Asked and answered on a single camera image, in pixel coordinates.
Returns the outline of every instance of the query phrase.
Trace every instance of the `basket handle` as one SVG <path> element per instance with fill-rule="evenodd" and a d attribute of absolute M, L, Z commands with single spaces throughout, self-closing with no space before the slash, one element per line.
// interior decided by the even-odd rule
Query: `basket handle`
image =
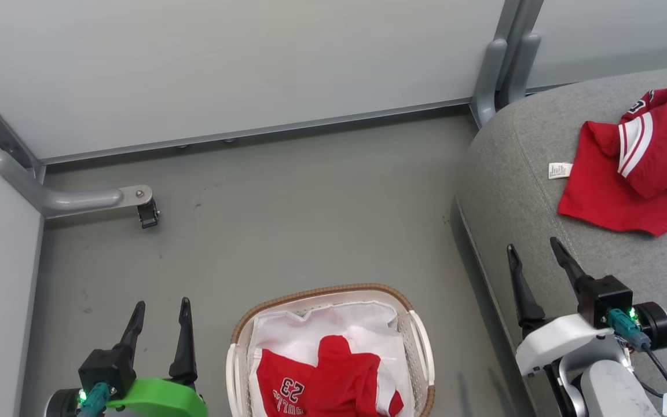
<path fill-rule="evenodd" d="M 411 325 L 415 327 L 414 332 L 416 337 L 418 337 L 418 344 L 416 348 L 419 351 L 419 359 L 421 359 L 421 367 L 424 370 L 424 378 L 428 381 L 429 386 L 434 385 L 434 354 L 431 351 L 431 343 L 428 341 L 428 334 L 426 333 L 426 327 L 424 327 L 421 317 L 411 310 L 408 314 L 413 317 Z"/>
<path fill-rule="evenodd" d="M 230 406 L 230 414 L 233 417 L 241 417 L 241 410 L 243 404 L 241 399 L 243 396 L 239 395 L 239 362 L 236 357 L 236 344 L 231 343 L 228 348 L 228 354 L 225 356 L 225 390 L 228 391 L 228 406 Z"/>

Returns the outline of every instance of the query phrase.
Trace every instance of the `red jersey in basket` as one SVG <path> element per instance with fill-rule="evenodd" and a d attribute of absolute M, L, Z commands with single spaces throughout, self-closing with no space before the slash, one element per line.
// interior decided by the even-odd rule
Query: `red jersey in basket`
<path fill-rule="evenodd" d="M 667 232 L 667 89 L 620 124 L 585 122 L 558 213 L 617 232 Z"/>
<path fill-rule="evenodd" d="M 250 384 L 254 415 L 395 417 L 403 409 L 379 356 L 351 353 L 342 336 L 320 341 L 317 367 L 262 349 L 254 354 Z"/>

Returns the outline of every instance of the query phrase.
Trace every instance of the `gray sofa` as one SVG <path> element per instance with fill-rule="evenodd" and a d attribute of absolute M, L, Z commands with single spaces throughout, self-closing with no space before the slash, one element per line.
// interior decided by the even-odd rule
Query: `gray sofa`
<path fill-rule="evenodd" d="M 566 180 L 548 180 L 548 163 L 572 162 L 583 122 L 617 123 L 645 92 L 667 87 L 667 69 L 555 88 L 504 108 L 475 137 L 461 171 L 458 207 L 490 296 L 514 349 L 516 324 L 506 246 L 516 245 L 524 273 L 548 317 L 572 314 L 577 301 L 549 245 L 556 236 L 585 271 L 612 274 L 667 311 L 667 234 L 614 233 L 556 213 Z M 667 349 L 658 351 L 667 368 Z M 652 362 L 633 356 L 641 380 L 667 392 Z M 537 414 L 559 415 L 544 375 L 526 380 Z M 659 409 L 660 400 L 651 397 Z"/>

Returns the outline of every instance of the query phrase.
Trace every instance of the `teal cable connector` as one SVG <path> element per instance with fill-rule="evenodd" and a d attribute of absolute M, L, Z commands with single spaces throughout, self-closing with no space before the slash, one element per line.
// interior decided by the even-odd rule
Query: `teal cable connector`
<path fill-rule="evenodd" d="M 651 345 L 648 335 L 643 333 L 640 326 L 637 325 L 637 323 L 635 323 L 625 312 L 620 309 L 612 309 L 609 310 L 606 317 L 606 322 L 609 327 L 614 329 L 614 332 L 617 333 L 617 335 L 622 336 L 633 349 L 642 352 L 644 350 L 643 346 Z"/>
<path fill-rule="evenodd" d="M 79 417 L 98 417 L 101 410 L 109 401 L 109 386 L 104 382 L 98 382 L 90 391 L 86 401 L 82 404 Z"/>

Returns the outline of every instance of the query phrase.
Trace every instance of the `gray metal leg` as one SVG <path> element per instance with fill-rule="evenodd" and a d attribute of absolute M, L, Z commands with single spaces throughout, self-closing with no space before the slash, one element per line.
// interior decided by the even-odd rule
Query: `gray metal leg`
<path fill-rule="evenodd" d="M 7 151 L 0 151 L 0 175 L 47 218 L 152 203 L 148 185 L 106 188 L 88 192 L 56 192 L 38 182 Z"/>
<path fill-rule="evenodd" d="M 470 111 L 478 129 L 481 129 L 496 114 L 496 87 L 505 53 L 505 39 L 496 39 L 485 49 L 475 92 L 470 102 Z"/>
<path fill-rule="evenodd" d="M 540 49 L 542 35 L 526 34 L 522 36 L 516 55 L 506 74 L 506 80 L 498 94 L 498 103 L 505 106 L 526 97 L 526 82 L 532 71 L 534 58 Z"/>

